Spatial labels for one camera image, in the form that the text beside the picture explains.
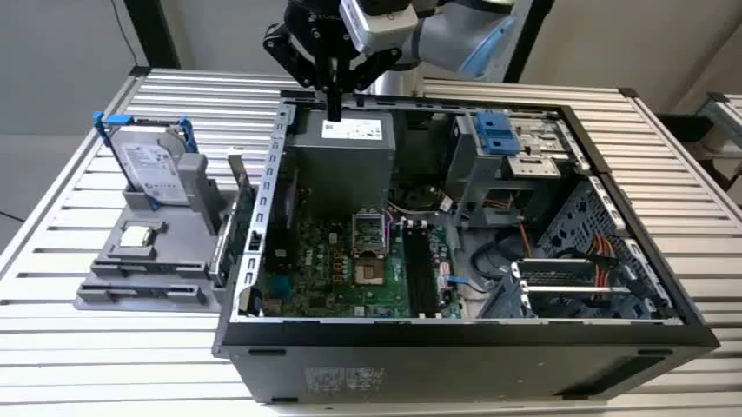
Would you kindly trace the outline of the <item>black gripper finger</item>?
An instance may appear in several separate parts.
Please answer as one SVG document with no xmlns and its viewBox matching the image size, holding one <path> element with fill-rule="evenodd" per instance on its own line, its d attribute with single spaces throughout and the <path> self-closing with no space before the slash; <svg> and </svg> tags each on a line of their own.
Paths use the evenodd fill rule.
<svg viewBox="0 0 742 417">
<path fill-rule="evenodd" d="M 401 50 L 381 50 L 373 53 L 355 67 L 350 67 L 350 60 L 338 60 L 334 78 L 334 120 L 342 120 L 343 95 L 355 90 L 366 89 L 377 78 L 395 65 L 402 57 Z"/>
<path fill-rule="evenodd" d="M 293 43 L 291 32 L 285 24 L 273 24 L 265 33 L 263 48 L 297 82 L 325 94 L 327 120 L 335 120 L 335 87 L 331 61 L 319 54 L 314 62 L 302 54 Z"/>
</svg>

